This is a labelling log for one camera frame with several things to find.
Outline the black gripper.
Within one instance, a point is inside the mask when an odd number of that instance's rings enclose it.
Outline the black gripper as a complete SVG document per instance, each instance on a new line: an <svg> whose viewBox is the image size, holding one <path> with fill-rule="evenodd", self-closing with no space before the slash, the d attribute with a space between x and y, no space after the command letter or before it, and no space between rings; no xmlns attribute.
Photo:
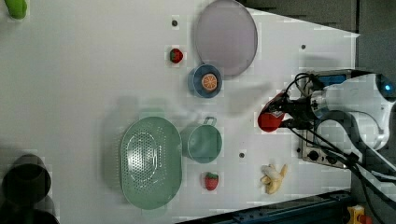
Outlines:
<svg viewBox="0 0 396 224"><path fill-rule="evenodd" d="M287 94L277 96L270 104L271 112L288 114L290 119L276 122L276 128L292 128L297 130L310 130L317 119L312 108L310 97L291 100Z"/></svg>

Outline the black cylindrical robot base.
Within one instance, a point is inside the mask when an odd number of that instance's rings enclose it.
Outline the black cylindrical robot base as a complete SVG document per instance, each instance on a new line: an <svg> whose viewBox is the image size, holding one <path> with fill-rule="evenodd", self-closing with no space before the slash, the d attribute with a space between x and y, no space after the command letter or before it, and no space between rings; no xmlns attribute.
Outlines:
<svg viewBox="0 0 396 224"><path fill-rule="evenodd" d="M15 160L2 182L6 200L17 206L30 206L49 193L51 177L44 162L33 154Z"/></svg>

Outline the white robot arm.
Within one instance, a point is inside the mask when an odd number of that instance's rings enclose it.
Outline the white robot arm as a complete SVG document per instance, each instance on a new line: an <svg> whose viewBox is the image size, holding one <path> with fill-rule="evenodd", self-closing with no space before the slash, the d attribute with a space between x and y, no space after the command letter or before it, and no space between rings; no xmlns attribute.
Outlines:
<svg viewBox="0 0 396 224"><path fill-rule="evenodd" d="M283 90L267 103L258 122L272 132L278 128L304 130L311 146L327 151L333 159L366 179L395 182L395 165L379 150L389 141L389 119L395 106L395 88L381 74L364 74L326 85L315 75L299 74L313 90L298 99Z"/></svg>

